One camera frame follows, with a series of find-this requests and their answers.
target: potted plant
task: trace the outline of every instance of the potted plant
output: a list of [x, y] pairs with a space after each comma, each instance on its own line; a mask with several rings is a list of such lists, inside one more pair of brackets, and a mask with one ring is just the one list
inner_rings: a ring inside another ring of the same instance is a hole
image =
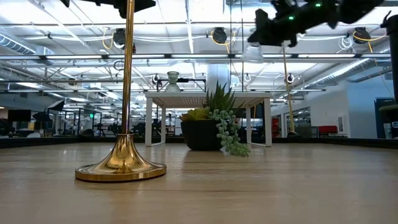
[[216, 91], [207, 93], [203, 108], [190, 110], [180, 117], [184, 141], [190, 149], [213, 151], [225, 146], [225, 151], [232, 155], [249, 155], [248, 147], [239, 143], [241, 126], [234, 115], [236, 110], [232, 110], [235, 97], [231, 90], [225, 93], [225, 85], [221, 87], [217, 83]]

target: desk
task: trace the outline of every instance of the desk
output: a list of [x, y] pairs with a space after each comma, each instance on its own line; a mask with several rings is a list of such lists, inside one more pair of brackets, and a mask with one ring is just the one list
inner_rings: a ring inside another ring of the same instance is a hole
[[[145, 121], [145, 146], [156, 146], [166, 142], [166, 109], [167, 108], [199, 108], [206, 101], [206, 93], [165, 93], [165, 92], [146, 92], [147, 98], [146, 121]], [[234, 107], [243, 103], [242, 107], [246, 109], [246, 135], [248, 144], [271, 147], [272, 145], [272, 123], [271, 123], [271, 94], [270, 93], [251, 93], [235, 92], [236, 100]], [[256, 144], [251, 142], [251, 114], [250, 108], [254, 105], [264, 102], [264, 128], [266, 133], [265, 144]], [[160, 142], [152, 144], [152, 104], [162, 108], [162, 127], [160, 129]]]

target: stanchion base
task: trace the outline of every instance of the stanchion base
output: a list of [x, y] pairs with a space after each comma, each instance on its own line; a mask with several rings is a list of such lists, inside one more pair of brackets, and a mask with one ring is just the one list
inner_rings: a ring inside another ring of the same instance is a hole
[[75, 170], [75, 177], [89, 182], [127, 182], [160, 177], [166, 165], [148, 162], [134, 145], [131, 134], [120, 134], [113, 150], [97, 164]]

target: gold pole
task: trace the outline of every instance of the gold pole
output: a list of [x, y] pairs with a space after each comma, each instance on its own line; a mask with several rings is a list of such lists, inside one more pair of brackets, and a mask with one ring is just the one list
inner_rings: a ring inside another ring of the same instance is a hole
[[75, 177], [90, 182], [125, 182], [162, 176], [166, 165], [146, 161], [137, 152], [132, 134], [129, 134], [132, 32], [134, 0], [127, 0], [126, 43], [124, 51], [122, 134], [118, 135], [113, 150], [101, 162], [79, 167]]
[[290, 97], [290, 88], [287, 83], [287, 68], [286, 68], [286, 54], [285, 54], [285, 42], [282, 43], [284, 50], [284, 65], [285, 65], [285, 83], [286, 83], [286, 91], [287, 91], [287, 101], [289, 103], [289, 117], [290, 117], [290, 131], [294, 132], [294, 123], [293, 123], [293, 110], [292, 110], [292, 99]]

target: wooden table surface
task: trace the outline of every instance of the wooden table surface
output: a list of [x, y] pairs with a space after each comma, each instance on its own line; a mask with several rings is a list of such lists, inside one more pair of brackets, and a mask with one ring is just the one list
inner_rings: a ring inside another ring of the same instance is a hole
[[0, 223], [398, 223], [397, 150], [275, 144], [243, 158], [136, 145], [167, 174], [75, 180], [75, 168], [109, 153], [107, 143], [0, 149]]

